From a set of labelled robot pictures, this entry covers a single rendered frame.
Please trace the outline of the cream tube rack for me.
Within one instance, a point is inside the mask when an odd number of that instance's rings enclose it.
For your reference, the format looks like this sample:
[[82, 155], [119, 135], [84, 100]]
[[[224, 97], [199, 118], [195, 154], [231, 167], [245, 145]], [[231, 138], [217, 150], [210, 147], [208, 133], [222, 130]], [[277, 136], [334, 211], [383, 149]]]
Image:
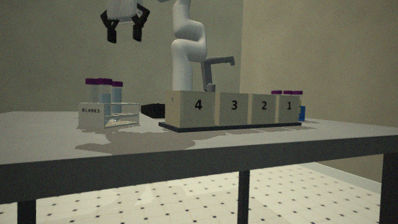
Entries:
[[[122, 105], [122, 113], [111, 113], [105, 116], [105, 105]], [[106, 119], [119, 118], [118, 121]], [[115, 128], [139, 124], [139, 103], [79, 103], [78, 104], [78, 126], [88, 128]]]

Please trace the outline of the beige bucket adapter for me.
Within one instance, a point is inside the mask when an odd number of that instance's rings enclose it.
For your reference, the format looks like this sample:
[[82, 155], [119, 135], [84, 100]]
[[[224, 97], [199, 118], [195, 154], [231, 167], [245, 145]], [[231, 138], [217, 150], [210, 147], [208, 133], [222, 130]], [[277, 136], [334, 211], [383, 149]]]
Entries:
[[248, 98], [248, 93], [217, 92], [215, 95], [215, 125], [247, 125]]
[[248, 124], [275, 123], [276, 95], [249, 94]]
[[165, 124], [178, 128], [215, 126], [215, 95], [208, 91], [165, 91]]
[[275, 123], [299, 122], [300, 96], [276, 95]]

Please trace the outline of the blue tube rack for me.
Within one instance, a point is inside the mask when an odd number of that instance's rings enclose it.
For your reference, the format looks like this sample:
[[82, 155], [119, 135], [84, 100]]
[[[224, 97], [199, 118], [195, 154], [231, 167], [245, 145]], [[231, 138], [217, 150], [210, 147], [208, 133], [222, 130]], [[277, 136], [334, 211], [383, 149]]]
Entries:
[[301, 113], [298, 114], [298, 115], [300, 115], [298, 120], [305, 121], [305, 106], [299, 106], [299, 107], [301, 107]]

